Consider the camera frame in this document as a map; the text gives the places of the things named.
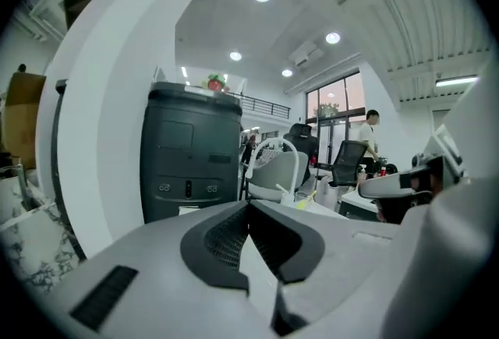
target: curved white pillar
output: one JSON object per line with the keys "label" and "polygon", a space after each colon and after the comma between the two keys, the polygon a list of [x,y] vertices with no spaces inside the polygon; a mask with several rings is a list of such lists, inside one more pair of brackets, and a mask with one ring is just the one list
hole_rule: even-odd
{"label": "curved white pillar", "polygon": [[41,94],[37,117],[37,135],[35,149],[37,156],[37,175],[41,190],[50,199],[55,198],[52,182],[51,140],[52,125],[54,123],[55,108],[59,95],[55,91],[55,84],[61,79],[68,79],[74,66],[76,57],[80,53],[83,43],[94,28],[96,22],[114,0],[92,0],[81,12],[78,19],[71,26],[61,45],[55,53],[54,59],[48,66],[44,90]]}
{"label": "curved white pillar", "polygon": [[175,68],[191,0],[115,0],[75,60],[59,120],[66,209],[88,257],[143,224],[140,140],[154,70]]}

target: white curved tube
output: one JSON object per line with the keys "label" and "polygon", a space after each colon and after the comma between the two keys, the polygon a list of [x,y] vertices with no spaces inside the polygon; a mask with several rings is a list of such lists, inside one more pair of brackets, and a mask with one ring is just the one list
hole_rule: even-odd
{"label": "white curved tube", "polygon": [[299,158],[298,158],[298,151],[296,150],[295,146],[289,142],[287,139],[284,138],[269,138],[263,141],[253,152],[251,155],[251,159],[249,159],[249,165],[248,165],[248,171],[246,172],[246,178],[252,178],[253,177],[253,169],[255,166],[255,161],[257,160],[257,155],[260,149],[262,149],[265,145],[269,143],[285,143],[288,147],[291,148],[291,151],[295,154],[295,169],[293,170],[293,178],[291,180],[291,188],[289,189],[289,193],[293,194],[295,193],[295,188],[296,188],[296,178],[298,177],[298,166],[299,166]]}

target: white shirt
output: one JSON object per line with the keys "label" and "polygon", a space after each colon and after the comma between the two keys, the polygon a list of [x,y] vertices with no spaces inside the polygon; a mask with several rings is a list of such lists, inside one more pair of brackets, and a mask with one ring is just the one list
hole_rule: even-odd
{"label": "white shirt", "polygon": [[[374,138],[373,128],[367,123],[363,123],[360,126],[358,141],[367,141],[372,150],[376,147],[376,139]],[[373,157],[373,155],[366,150],[364,157]]]}

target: cardboard box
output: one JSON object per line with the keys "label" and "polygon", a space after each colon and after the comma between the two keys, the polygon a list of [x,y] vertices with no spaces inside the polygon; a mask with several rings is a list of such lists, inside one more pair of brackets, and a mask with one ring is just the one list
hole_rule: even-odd
{"label": "cardboard box", "polygon": [[35,168],[34,141],[38,105],[45,76],[14,73],[2,112],[2,143],[12,157],[21,159],[24,168]]}

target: pink sky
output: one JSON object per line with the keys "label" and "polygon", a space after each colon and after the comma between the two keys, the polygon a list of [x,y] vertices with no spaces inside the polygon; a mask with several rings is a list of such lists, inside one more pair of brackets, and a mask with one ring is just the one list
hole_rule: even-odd
{"label": "pink sky", "polygon": [[[362,77],[360,73],[350,76],[346,79],[346,86],[349,95],[349,109],[364,108],[364,89],[362,85]],[[346,99],[345,99],[345,88],[343,80],[339,80],[335,83],[329,84],[321,89],[320,102],[322,104],[339,104],[339,111],[346,111]],[[307,118],[313,117],[313,109],[317,107],[317,92],[314,91],[308,95],[308,105],[307,105]]]}

